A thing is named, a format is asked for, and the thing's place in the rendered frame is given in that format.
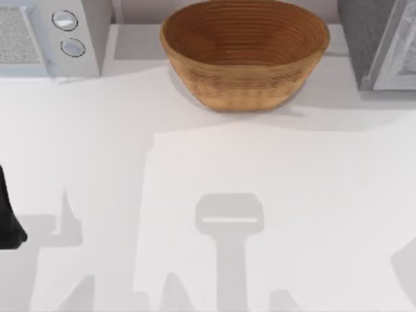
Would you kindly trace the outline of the brown woven basket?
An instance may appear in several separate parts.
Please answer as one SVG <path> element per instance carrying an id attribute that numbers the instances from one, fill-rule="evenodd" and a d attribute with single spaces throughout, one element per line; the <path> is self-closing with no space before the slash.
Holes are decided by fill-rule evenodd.
<path id="1" fill-rule="evenodd" d="M 185 6 L 160 28 L 176 75 L 216 111 L 275 109 L 295 95 L 324 56 L 327 24 L 279 0 L 205 0 Z"/>

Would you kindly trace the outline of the round microwave knob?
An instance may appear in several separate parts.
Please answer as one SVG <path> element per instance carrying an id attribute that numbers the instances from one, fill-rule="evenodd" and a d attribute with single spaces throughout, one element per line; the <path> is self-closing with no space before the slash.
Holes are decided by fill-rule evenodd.
<path id="1" fill-rule="evenodd" d="M 61 51 L 73 58 L 78 58 L 86 53 L 86 47 L 82 41 L 76 38 L 67 38 L 60 42 Z"/>
<path id="2" fill-rule="evenodd" d="M 52 13 L 51 21 L 56 28 L 62 31 L 73 31 L 78 26 L 77 17 L 67 10 Z"/>

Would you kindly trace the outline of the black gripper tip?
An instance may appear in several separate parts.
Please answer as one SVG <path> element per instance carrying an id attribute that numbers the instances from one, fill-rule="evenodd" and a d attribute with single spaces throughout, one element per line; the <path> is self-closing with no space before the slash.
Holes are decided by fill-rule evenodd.
<path id="1" fill-rule="evenodd" d="M 13 212 L 3 167 L 0 165 L 0 250 L 16 250 L 28 239 Z"/>

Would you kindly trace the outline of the pale microwave oven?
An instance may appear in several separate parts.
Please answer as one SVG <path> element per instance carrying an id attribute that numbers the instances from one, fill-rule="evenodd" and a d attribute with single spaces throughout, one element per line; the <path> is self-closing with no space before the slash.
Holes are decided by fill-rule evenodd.
<path id="1" fill-rule="evenodd" d="M 67 10 L 78 19 L 73 31 L 56 28 L 51 16 Z M 95 78 L 102 72 L 112 0 L 0 0 L 0 78 Z M 86 53 L 65 55 L 60 42 L 76 38 Z"/>

